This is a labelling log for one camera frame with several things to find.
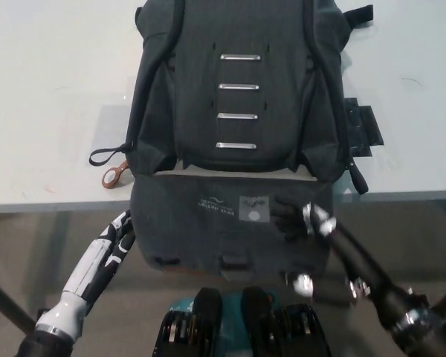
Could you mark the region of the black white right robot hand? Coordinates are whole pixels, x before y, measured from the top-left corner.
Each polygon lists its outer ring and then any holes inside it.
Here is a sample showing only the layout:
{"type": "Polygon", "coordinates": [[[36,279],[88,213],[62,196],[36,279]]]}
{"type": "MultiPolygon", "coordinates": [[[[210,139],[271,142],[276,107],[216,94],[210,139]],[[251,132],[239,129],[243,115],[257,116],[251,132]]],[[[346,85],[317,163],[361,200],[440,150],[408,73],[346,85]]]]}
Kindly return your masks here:
{"type": "Polygon", "coordinates": [[[347,276],[366,284],[368,298],[385,329],[404,329],[430,316],[427,301],[395,285],[334,215],[313,202],[297,205],[280,197],[275,202],[271,215],[278,229],[290,238],[312,236],[319,244],[330,247],[344,265],[347,276]]]}

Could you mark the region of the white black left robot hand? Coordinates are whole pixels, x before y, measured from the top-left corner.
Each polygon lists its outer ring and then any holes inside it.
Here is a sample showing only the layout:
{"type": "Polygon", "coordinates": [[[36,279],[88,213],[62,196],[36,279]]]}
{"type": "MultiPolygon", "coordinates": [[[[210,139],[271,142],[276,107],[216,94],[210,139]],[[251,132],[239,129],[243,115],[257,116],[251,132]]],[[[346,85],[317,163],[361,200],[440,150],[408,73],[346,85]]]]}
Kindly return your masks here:
{"type": "Polygon", "coordinates": [[[92,305],[104,292],[135,242],[130,212],[116,217],[94,239],[68,278],[63,291],[92,305]]]}

